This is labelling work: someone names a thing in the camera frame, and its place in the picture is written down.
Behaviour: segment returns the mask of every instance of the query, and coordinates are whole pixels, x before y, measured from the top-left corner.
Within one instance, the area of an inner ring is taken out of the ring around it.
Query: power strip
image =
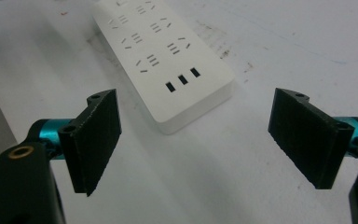
[[[163,133],[231,96],[231,69],[161,0],[102,0],[93,16]]]

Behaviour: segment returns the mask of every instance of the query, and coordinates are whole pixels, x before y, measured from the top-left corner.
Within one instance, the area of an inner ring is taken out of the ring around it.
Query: white tabletop
[[[268,133],[277,87],[358,116],[358,1],[167,0],[234,70],[230,100],[163,135],[90,14],[90,0],[0,1],[0,106],[16,139],[117,89],[123,134],[98,188],[74,194],[53,161],[67,223],[351,223],[358,161],[316,190]]]

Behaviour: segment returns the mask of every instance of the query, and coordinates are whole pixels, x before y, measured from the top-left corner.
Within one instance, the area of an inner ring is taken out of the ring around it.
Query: black metal plate
[[[353,128],[295,91],[276,89],[268,131],[316,189],[331,189]]]
[[[89,106],[59,129],[75,192],[95,190],[121,135],[116,90],[93,94]]]

